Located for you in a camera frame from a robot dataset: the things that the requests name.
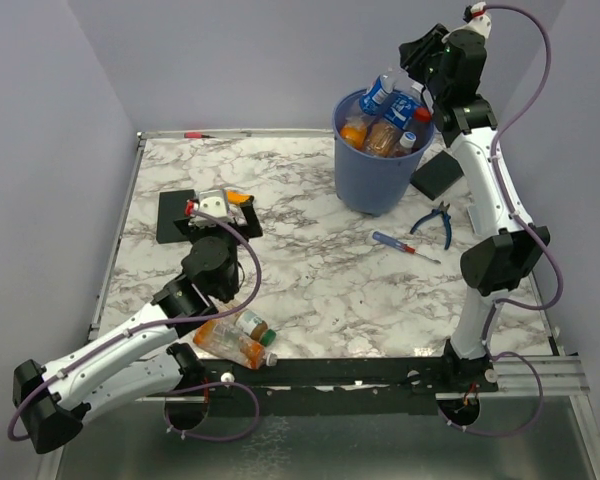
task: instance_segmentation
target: marble surface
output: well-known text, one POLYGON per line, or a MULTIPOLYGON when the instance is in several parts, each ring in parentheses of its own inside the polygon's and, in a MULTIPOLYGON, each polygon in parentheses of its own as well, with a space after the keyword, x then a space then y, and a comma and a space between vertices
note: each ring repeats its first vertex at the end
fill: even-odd
MULTIPOLYGON (((442 149, 435 142, 425 161, 442 149)), ((466 207, 464 179, 443 195, 451 204, 451 248, 444 251, 440 218, 409 235, 434 202, 413 187, 391 213, 372 218, 336 197, 333 139, 229 138, 148 140, 124 228, 100 334, 129 318, 179 273, 186 243, 155 240, 158 195, 163 191, 232 186, 256 197, 264 229, 252 240, 263 286, 252 304, 278 332, 272 350, 283 358, 433 355, 456 327, 465 297, 460 255, 477 243, 466 207), (380 230, 437 258, 379 245, 380 230)), ((246 298, 253 266, 241 249, 246 298)), ((525 280, 516 298, 535 302, 525 280)), ((493 337, 494 352, 550 354, 542 317, 505 306, 493 337)))

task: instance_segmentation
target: blue bottle label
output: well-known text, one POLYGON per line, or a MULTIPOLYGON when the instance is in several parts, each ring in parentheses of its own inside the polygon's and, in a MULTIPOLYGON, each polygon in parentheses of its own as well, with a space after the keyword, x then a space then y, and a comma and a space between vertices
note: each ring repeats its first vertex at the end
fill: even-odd
POLYGON ((413 98, 401 93, 393 101, 391 108, 384 114, 384 118, 400 130, 404 130, 407 127, 409 120, 411 120, 413 112, 419 106, 418 102, 413 98))
POLYGON ((360 110, 367 115, 375 116, 388 96, 389 92, 382 88, 380 77, 378 77, 360 97, 360 110))

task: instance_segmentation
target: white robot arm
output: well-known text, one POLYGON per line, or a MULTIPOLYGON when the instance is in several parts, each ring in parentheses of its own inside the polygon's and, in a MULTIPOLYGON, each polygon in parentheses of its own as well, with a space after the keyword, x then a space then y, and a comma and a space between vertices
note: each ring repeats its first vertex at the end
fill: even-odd
POLYGON ((237 244, 262 235, 253 197, 244 198, 239 206, 247 223, 238 224, 226 191, 199 194, 196 214, 182 221, 192 248, 180 275, 106 335, 63 358, 44 365, 28 360, 15 369, 16 413, 36 452, 64 445, 86 422, 131 400, 171 391, 181 382, 203 383, 204 367, 193 349, 174 342, 218 313, 210 296, 227 302, 238 291, 237 244), (233 233, 208 223, 209 218, 233 227, 233 233), (166 345, 166 351, 139 360, 166 345))
MULTIPOLYGON (((489 127, 479 128, 469 135, 459 135, 450 146, 451 153, 460 164, 473 195, 474 204, 469 207, 469 216, 476 234, 482 240, 498 236, 501 232, 521 230, 507 211, 503 192, 498 185, 493 164, 489 159, 495 135, 496 131, 489 127)), ((508 186, 509 195, 517 205, 520 217, 528 224, 532 223, 531 216, 518 198, 509 171, 502 159, 499 165, 508 186)), ((502 289, 483 296, 476 288, 467 287, 467 296, 460 315, 460 322, 451 336, 451 345, 460 358, 473 360, 485 355, 481 338, 487 315, 496 299, 507 298, 510 294, 510 290, 502 289)), ((502 308, 502 303, 496 305, 498 312, 491 323, 488 339, 491 338, 497 315, 502 308)))
POLYGON ((502 305, 497 300, 518 287, 541 255, 540 246, 519 222, 534 230, 545 244, 549 232, 546 227, 535 227, 522 206, 500 146, 494 145, 495 115, 477 94, 491 31, 485 3, 467 7, 464 20, 466 25, 451 32, 438 24, 421 39, 402 44, 400 66, 431 93, 436 127, 467 177, 474 198, 469 214, 482 241, 462 255, 467 297, 450 340, 459 359, 473 360, 486 355, 483 342, 488 344, 502 305), (492 163, 496 155, 501 179, 492 163), (509 211, 509 205, 515 212, 509 211), (494 308, 495 315, 487 325, 494 308), (486 325, 489 331, 485 335, 486 325))

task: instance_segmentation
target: pliers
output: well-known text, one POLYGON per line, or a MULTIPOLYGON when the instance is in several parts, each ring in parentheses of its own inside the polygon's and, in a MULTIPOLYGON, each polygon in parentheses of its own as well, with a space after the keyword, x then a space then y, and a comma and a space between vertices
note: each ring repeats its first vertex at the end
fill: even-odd
POLYGON ((447 211, 449 210, 450 206, 450 204, 445 205, 444 202, 440 202, 438 208, 434 208, 433 210, 431 210, 431 213, 429 215, 425 215, 420 220, 418 220, 413 225, 413 227, 411 227, 409 233, 413 235, 420 225, 431 220, 432 218, 437 217, 438 215, 442 215, 442 223, 444 224, 444 229, 447 233, 447 240, 444 242, 444 249, 449 250, 449 246, 451 245, 451 217, 449 216, 447 211))

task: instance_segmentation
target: plastic bottle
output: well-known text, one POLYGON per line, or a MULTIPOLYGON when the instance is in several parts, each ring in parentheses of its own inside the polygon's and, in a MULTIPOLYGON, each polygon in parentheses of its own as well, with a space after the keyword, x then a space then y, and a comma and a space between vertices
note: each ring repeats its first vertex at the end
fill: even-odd
MULTIPOLYGON (((217 306, 218 311, 226 312, 227 310, 238 306, 239 303, 230 301, 225 304, 217 306)), ((252 312, 251 310, 242 310, 228 317, 223 317, 222 321, 229 322, 237 326, 243 333, 249 335, 252 340, 268 347, 273 343, 276 338, 276 332, 269 328, 267 322, 265 322, 260 315, 252 312)))
POLYGON ((209 320, 198 328, 193 343, 212 355, 252 370, 262 365, 273 366, 278 362, 275 354, 267 353, 262 345, 251 340, 238 327, 221 320, 209 320))
POLYGON ((377 157, 388 156, 416 108, 418 104, 411 97, 405 94, 398 95, 391 108, 371 128, 364 144, 365 153, 377 157))
POLYGON ((404 132, 393 148, 390 157, 406 157, 413 152, 413 144, 416 143, 416 136, 412 132, 404 132))
POLYGON ((429 123, 431 123, 431 113, 425 107, 416 108, 413 117, 407 124, 407 132, 416 135, 416 143, 413 145, 413 151, 417 152, 427 143, 429 133, 429 123))
POLYGON ((369 125, 373 123, 380 107, 393 92, 397 81, 396 72, 389 68, 376 78, 367 91, 349 108, 344 127, 340 129, 340 135, 356 150, 362 149, 369 125))

